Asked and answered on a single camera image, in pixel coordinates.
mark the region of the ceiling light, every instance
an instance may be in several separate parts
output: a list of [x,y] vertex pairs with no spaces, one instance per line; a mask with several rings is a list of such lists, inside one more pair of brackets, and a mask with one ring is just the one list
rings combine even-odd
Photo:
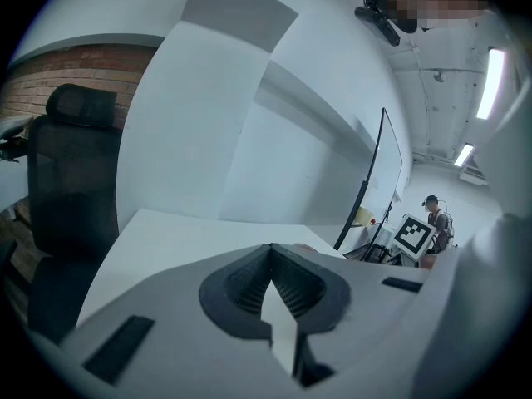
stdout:
[[465,144],[464,147],[462,148],[462,152],[460,153],[460,155],[458,155],[458,158],[456,158],[455,165],[458,165],[458,167],[461,167],[462,164],[466,162],[467,157],[469,156],[472,150],[473,150],[473,145]]
[[480,101],[479,111],[476,113],[477,118],[487,120],[490,116],[491,108],[499,90],[504,64],[505,53],[501,50],[491,49],[488,75],[486,76],[484,94],[482,95],[482,101]]

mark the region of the brick wall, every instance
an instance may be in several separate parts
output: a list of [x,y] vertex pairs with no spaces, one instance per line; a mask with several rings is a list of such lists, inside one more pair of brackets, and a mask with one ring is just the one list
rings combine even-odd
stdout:
[[13,68],[0,90],[0,119],[45,113],[61,84],[115,91],[115,127],[124,126],[131,99],[157,49],[123,44],[68,47],[33,57]]

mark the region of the black mesh chair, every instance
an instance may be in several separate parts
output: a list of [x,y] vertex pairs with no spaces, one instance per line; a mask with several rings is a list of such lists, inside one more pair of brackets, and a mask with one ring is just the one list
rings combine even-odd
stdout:
[[50,254],[29,293],[30,329],[59,342],[118,236],[115,187],[121,133],[116,93],[59,86],[29,131],[28,189],[35,245]]

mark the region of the white desk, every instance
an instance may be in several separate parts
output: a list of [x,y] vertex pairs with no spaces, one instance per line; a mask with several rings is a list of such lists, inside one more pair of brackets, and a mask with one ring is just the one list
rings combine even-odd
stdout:
[[[307,244],[344,259],[302,225],[225,222],[140,209],[100,266],[77,325],[154,273],[266,243]],[[273,325],[273,354],[290,372],[297,325],[272,284],[264,296],[262,319]]]
[[0,161],[0,211],[27,196],[27,157]]

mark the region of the man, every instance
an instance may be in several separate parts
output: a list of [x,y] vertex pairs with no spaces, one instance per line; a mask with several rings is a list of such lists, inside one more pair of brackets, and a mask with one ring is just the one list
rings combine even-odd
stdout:
[[427,196],[424,205],[427,211],[430,211],[428,219],[429,224],[436,228],[436,248],[432,250],[432,253],[440,253],[446,249],[446,246],[449,243],[449,218],[447,217],[447,214],[440,209],[438,199],[435,195]]

